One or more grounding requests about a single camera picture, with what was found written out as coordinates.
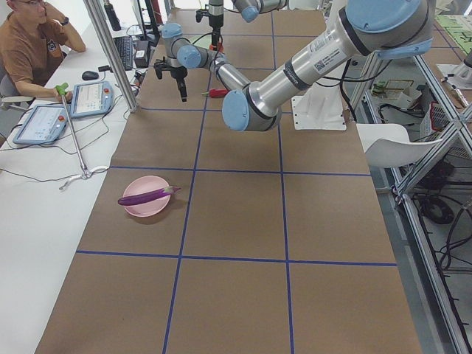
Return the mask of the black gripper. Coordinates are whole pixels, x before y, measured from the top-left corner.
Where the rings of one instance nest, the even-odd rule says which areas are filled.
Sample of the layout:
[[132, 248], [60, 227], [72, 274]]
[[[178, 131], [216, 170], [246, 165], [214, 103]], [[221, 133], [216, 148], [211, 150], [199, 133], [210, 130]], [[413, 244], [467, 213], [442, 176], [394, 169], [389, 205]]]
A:
[[185, 77], [188, 74], [187, 69], [184, 66], [178, 65], [173, 66], [170, 59], [163, 57], [162, 59], [156, 59], [153, 64], [156, 76], [159, 80], [163, 78], [163, 72], [169, 72], [171, 77], [176, 80], [176, 84], [181, 95], [181, 101], [187, 101], [187, 87], [185, 83]]
[[212, 28], [211, 44], [221, 42], [221, 28], [223, 27], [223, 9], [200, 9], [196, 11], [195, 20], [200, 23], [203, 17], [207, 17]]

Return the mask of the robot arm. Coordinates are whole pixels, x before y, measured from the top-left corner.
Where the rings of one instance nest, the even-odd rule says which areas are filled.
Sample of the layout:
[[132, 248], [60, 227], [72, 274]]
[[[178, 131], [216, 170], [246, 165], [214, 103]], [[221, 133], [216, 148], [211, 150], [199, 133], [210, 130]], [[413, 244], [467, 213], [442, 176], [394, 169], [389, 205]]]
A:
[[[252, 22], [258, 15], [281, 10], [288, 5], [288, 1], [276, 0], [236, 0], [232, 1], [237, 12], [247, 23]], [[208, 18], [211, 31], [211, 42], [209, 49], [217, 52], [223, 50], [223, 39], [221, 28], [224, 26], [224, 1], [209, 1], [204, 9], [196, 11], [195, 20], [200, 23], [203, 17]]]
[[348, 1], [331, 12], [333, 23], [262, 81], [249, 81], [218, 51], [191, 44], [177, 23], [162, 27], [172, 66], [205, 68], [228, 89], [225, 124], [235, 131], [269, 131], [282, 104], [355, 55], [372, 52], [405, 58], [427, 52], [432, 42], [435, 1]]

